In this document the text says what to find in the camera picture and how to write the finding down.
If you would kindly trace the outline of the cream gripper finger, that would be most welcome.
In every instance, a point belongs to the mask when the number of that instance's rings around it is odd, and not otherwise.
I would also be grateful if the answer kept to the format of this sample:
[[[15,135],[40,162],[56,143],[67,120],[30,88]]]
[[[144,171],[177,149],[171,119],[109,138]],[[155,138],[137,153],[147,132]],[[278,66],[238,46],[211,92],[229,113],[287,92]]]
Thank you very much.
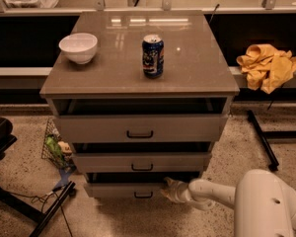
[[[165,181],[166,181],[169,188],[176,188],[181,184],[181,181],[174,180],[174,179],[171,179],[169,177],[166,177]]]
[[[170,201],[174,201],[175,198],[174,198],[174,192],[172,189],[161,189],[161,194],[169,199]]]

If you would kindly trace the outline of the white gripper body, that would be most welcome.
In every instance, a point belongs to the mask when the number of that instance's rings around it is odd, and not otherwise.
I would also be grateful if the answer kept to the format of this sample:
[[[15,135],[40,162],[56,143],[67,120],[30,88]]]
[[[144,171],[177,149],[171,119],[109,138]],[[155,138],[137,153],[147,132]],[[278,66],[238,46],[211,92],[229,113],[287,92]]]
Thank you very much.
[[[188,183],[177,182],[173,188],[174,201],[178,203],[186,203],[190,199]]]

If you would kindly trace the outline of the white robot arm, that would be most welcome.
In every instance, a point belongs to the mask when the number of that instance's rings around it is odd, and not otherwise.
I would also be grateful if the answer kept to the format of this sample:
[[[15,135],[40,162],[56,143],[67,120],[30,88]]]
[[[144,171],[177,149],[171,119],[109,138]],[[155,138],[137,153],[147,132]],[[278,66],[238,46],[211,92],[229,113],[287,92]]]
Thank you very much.
[[[248,171],[235,187],[168,178],[161,193],[199,210],[212,208],[216,201],[232,208],[235,237],[296,236],[296,190],[265,170]]]

